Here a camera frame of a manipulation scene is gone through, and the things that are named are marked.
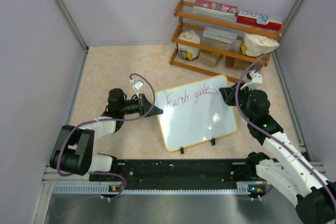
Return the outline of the yellow framed whiteboard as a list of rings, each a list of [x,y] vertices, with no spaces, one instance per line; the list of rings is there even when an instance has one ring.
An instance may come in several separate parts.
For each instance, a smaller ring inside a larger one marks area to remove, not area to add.
[[[227,77],[220,74],[156,92],[155,105],[163,110],[157,118],[167,151],[178,151],[237,131],[233,107],[224,103],[221,94],[209,94],[227,87]]]

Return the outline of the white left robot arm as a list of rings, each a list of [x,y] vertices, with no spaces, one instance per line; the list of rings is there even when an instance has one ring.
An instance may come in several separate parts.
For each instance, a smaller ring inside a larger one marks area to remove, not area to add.
[[[144,94],[133,95],[128,100],[122,89],[109,91],[108,104],[103,114],[95,120],[77,126],[64,125],[60,129],[49,165],[60,176],[101,172],[107,180],[114,180],[119,168],[113,157],[94,154],[94,142],[121,129],[127,119],[125,115],[138,114],[141,118],[163,114],[163,110],[149,102]]]

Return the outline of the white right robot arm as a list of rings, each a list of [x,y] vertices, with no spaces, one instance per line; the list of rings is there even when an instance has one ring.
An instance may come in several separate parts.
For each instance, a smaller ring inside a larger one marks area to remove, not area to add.
[[[335,183],[320,174],[293,146],[283,128],[269,114],[270,102],[262,90],[243,84],[219,88],[228,106],[236,106],[247,127],[265,153],[250,153],[245,174],[270,182],[294,206],[303,223],[329,223],[335,220]]]

